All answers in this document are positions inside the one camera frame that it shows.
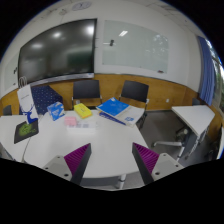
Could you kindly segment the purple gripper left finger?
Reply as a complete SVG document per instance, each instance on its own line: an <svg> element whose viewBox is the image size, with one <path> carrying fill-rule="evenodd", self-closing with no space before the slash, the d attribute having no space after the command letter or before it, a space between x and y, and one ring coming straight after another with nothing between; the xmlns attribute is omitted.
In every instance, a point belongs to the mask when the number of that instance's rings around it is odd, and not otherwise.
<svg viewBox="0 0 224 224"><path fill-rule="evenodd" d="M79 185L91 153L91 144L88 143L65 156L56 155L43 167L43 169L51 174Z"/></svg>

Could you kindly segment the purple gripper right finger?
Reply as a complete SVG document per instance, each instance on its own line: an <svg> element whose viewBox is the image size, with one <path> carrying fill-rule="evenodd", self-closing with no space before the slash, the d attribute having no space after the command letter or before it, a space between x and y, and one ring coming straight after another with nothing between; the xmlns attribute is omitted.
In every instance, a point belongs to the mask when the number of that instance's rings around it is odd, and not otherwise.
<svg viewBox="0 0 224 224"><path fill-rule="evenodd" d="M140 144L132 144L132 154L145 185L183 169L169 154L158 154Z"/></svg>

